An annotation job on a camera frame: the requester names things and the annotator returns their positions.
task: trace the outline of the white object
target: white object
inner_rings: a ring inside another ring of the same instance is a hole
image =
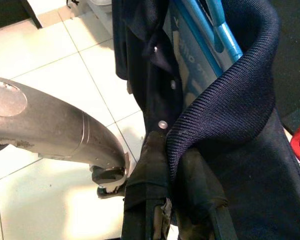
[[[94,14],[99,18],[109,34],[113,36],[111,2],[111,0],[87,0]]]

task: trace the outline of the white tile floor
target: white tile floor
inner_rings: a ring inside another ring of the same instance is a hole
[[[139,159],[143,115],[115,75],[113,43],[92,12],[37,30],[0,30],[0,77],[41,90],[98,119]],[[102,240],[120,236],[123,199],[100,200],[87,164],[0,151],[0,240]],[[172,228],[169,239],[176,239]]]

